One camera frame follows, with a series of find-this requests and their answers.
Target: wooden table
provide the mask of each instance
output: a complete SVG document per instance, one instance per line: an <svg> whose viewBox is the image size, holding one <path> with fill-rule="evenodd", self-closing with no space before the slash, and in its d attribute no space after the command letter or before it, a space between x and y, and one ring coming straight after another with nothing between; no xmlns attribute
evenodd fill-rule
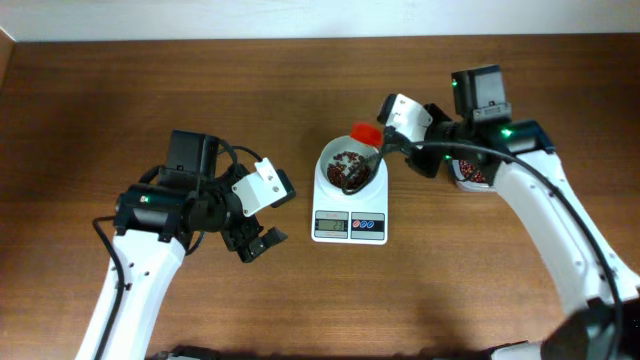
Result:
<svg viewBox="0 0 640 360"><path fill-rule="evenodd" d="M289 239L251 265L207 236L164 299L148 354L392 355L539 340L563 319L518 218L394 155L389 242L314 243L315 162L402 92L454 115L449 74L502 65L600 230L640 271L640 37L18 44L0 95L0 357L75 356L104 280L90 226L165 160L172 129L246 145L298 196L259 214ZM248 156L241 160L251 164Z"/></svg>

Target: red lid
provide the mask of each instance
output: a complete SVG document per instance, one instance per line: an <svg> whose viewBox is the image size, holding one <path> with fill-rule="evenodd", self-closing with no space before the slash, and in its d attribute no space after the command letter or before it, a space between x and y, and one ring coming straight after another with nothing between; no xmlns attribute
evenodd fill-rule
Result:
<svg viewBox="0 0 640 360"><path fill-rule="evenodd" d="M369 146L381 146L382 131L368 123L355 123L351 128L351 137Z"/></svg>

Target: scale display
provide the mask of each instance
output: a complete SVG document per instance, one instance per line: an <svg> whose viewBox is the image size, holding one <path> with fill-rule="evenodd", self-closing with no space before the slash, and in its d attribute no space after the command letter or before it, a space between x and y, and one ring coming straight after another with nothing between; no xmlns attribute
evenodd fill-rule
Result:
<svg viewBox="0 0 640 360"><path fill-rule="evenodd" d="M336 230L336 231L344 231L344 221L342 220L318 220L318 226L316 229L318 230Z"/></svg>

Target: white kitchen scale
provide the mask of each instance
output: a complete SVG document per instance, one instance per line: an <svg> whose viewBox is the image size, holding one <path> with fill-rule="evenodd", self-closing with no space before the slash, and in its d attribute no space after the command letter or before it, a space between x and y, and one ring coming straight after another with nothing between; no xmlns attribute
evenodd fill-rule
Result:
<svg viewBox="0 0 640 360"><path fill-rule="evenodd" d="M316 164L311 238L318 242L383 245L389 225L387 165L382 160L367 186L354 195L345 195L327 177L333 157L344 151L369 157L378 150L350 136L339 137L325 146Z"/></svg>

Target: black cable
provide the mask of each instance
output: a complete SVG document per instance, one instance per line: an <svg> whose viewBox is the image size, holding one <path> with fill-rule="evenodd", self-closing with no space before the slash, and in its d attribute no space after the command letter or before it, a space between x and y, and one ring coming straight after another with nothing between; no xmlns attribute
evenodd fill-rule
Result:
<svg viewBox="0 0 640 360"><path fill-rule="evenodd" d="M244 151L244 152L247 152L247 153L249 153L249 155L251 155L251 156L253 156L254 158L256 158L256 160L258 160L258 161L262 161L262 156L258 155L258 153L256 153L255 151L253 151L253 150L249 149L248 147L239 146L239 145L234 145L234 146L232 146L232 148L233 148L234 150L242 150L242 151ZM222 150L218 151L218 155L220 155L220 154L224 154L225 152L227 152L227 150L222 149Z"/></svg>
<svg viewBox="0 0 640 360"><path fill-rule="evenodd" d="M238 165L238 155L236 154L235 150L233 150L233 146L229 145L228 142L222 140L222 139L218 139L218 143L220 143L220 145L222 145L223 147L223 153L224 152L228 152L229 156L231 157L231 162L233 162L233 166L236 167Z"/></svg>
<svg viewBox="0 0 640 360"><path fill-rule="evenodd" d="M96 351L96 356L94 357L95 360L100 360L100 358L102 358L102 353L104 352L104 349L107 346L107 342L109 341L109 334L111 333L111 328L113 327L113 323L116 320L116 315L118 315L118 309L120 308L120 303L122 302L122 296L124 295L125 284L124 284L124 270L122 269L122 264L120 263L120 259L118 258L118 255L116 254L115 250L113 249L113 246L109 241L109 238L107 238L107 236L104 234L104 232L100 228L100 225L98 224L99 222L103 222L103 221L113 221L113 219L115 219L115 216L104 216L104 217L95 218L93 219L93 222L92 222L93 228L98 233L98 236L100 236L100 239L104 244L104 247L107 248L107 252L109 253L109 256L111 256L111 259L113 260L113 264L116 267L116 272L118 274L118 283L116 284L116 299L113 302L113 306L111 307L111 313L109 314L109 318L104 327L104 332L102 333L102 338L100 339L100 345L98 345L98 350Z"/></svg>
<svg viewBox="0 0 640 360"><path fill-rule="evenodd" d="M569 200L564 196L560 188L555 186L546 176L540 173L533 166L529 165L527 162L520 160L513 155L505 154L503 152L493 150L487 147L470 145L466 143L459 143L459 142L453 142L453 141L418 141L418 142L412 143L411 145L422 146L423 148L469 150L478 154L495 156L498 159L508 163L509 162L516 163L522 166L529 173L531 173L531 175L536 177L540 182L542 182L544 186L546 186L551 191L551 194L553 196L558 198L558 200L562 203L562 205L565 207L565 209L567 209L571 217L574 219L574 221L576 222L576 224L578 225L578 227L580 228L584 236L587 238L587 241L589 242L589 245L593 249L593 252L596 255L596 258L600 262L600 266L602 267L602 272L604 273L604 276L607 281L607 285L609 286L609 289L611 291L611 297L613 298L613 308L614 308L614 334L611 339L611 343L609 344L609 349L607 350L607 356L605 357L605 360L614 358L617 352L618 346L620 345L620 339L622 337L622 330L623 330L622 326L623 326L623 320L624 320L622 300L620 299L620 293L618 292L618 287L615 283L614 274L611 268L609 267L609 264L607 263L607 259L604 253L602 252L602 249L598 245L597 240L589 230L589 227L587 226L587 224L585 224L584 220L582 219L582 217L580 217L580 214L578 214L578 212L574 209L573 205L571 205ZM379 162L382 161L382 157L384 155L385 155L385 152L380 151L377 165L379 165ZM375 172L372 172L372 175L370 176L368 181L365 182L365 184L368 184L374 176L375 176ZM355 194L361 189L360 188L357 191L348 193L345 191L345 186L346 184L343 184L342 192L347 195Z"/></svg>
<svg viewBox="0 0 640 360"><path fill-rule="evenodd" d="M204 239L204 234L205 234L204 231L200 231L200 236L198 236L198 240L196 240L196 243L193 244L193 246L189 250L187 250L187 252L185 253L184 256L189 256L189 255L193 254L196 251L198 246L200 246L200 243L202 242L202 239Z"/></svg>

